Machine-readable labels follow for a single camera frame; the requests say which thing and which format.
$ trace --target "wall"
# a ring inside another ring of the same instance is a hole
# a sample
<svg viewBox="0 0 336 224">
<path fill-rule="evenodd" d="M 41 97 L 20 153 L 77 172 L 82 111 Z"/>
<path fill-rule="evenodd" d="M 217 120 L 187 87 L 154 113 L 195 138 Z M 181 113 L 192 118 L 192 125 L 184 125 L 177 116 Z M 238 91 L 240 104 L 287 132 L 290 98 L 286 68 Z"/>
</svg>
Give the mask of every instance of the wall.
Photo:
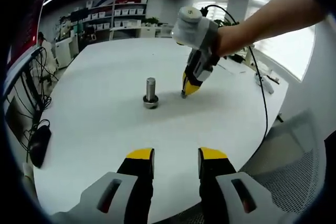
<svg viewBox="0 0 336 224">
<path fill-rule="evenodd" d="M 192 6 L 195 0 L 175 0 L 177 9 L 183 6 Z"/>
<path fill-rule="evenodd" d="M 242 21 L 245 19 L 248 1 L 249 0 L 228 1 L 227 11 L 234 17 L 236 21 Z"/>
<path fill-rule="evenodd" d="M 163 0 L 160 22 L 174 25 L 177 20 L 179 9 L 175 0 Z"/>
<path fill-rule="evenodd" d="M 148 0 L 146 7 L 146 18 L 161 17 L 163 0 Z"/>
</svg>

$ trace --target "white round table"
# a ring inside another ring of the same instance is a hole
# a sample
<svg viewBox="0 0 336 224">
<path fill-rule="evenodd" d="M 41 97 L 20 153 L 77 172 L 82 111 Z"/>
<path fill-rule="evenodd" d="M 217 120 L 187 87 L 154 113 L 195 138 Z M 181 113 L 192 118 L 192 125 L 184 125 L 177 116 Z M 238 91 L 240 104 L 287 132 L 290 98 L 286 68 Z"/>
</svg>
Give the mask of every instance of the white round table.
<svg viewBox="0 0 336 224">
<path fill-rule="evenodd" d="M 46 213 L 68 211 L 84 189 L 116 172 L 138 148 L 155 148 L 154 195 L 149 223 L 200 202 L 197 149 L 227 154 L 239 170 L 261 143 L 265 111 L 254 72 L 220 60 L 201 88 L 180 96 L 190 48 L 172 39 L 125 39 L 86 47 L 65 71 L 43 113 L 52 136 L 41 169 L 34 168 Z M 159 107 L 144 108 L 148 77 L 156 79 Z M 280 79 L 266 93 L 269 125 L 284 101 Z"/>
</svg>

